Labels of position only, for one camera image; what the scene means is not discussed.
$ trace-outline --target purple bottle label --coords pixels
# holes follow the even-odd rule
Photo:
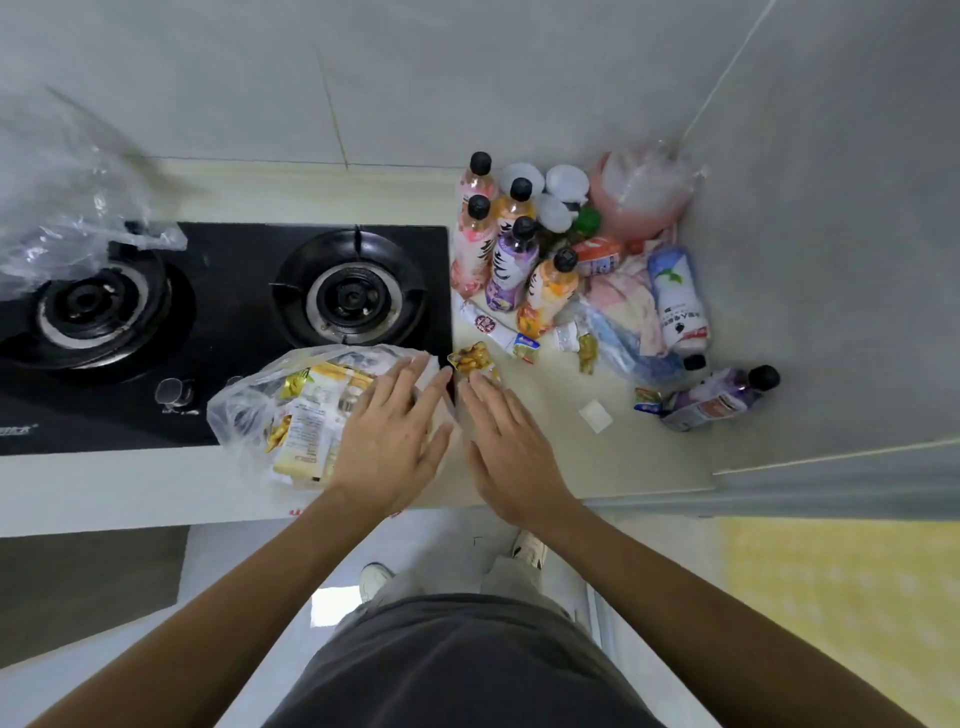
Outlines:
[[[514,239],[500,235],[493,249],[493,271],[487,283],[487,305],[495,311],[512,311],[520,305],[527,277],[537,263],[537,246],[518,253]]]

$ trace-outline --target forearm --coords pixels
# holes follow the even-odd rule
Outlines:
[[[378,520],[338,493],[324,493],[33,728],[214,725],[306,600]]]
[[[727,728],[921,725],[811,645],[572,499],[535,533]]]

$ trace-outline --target green cap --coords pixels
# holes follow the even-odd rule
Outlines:
[[[600,230],[600,213],[593,207],[581,207],[580,214],[573,221],[573,229],[584,238],[593,237]]]

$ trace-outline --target shirt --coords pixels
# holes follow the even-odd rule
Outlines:
[[[415,596],[336,633],[265,728],[662,728],[572,622],[489,595]]]

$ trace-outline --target yellow surface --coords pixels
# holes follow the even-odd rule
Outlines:
[[[724,521],[733,595],[930,728],[960,725],[960,523]]]

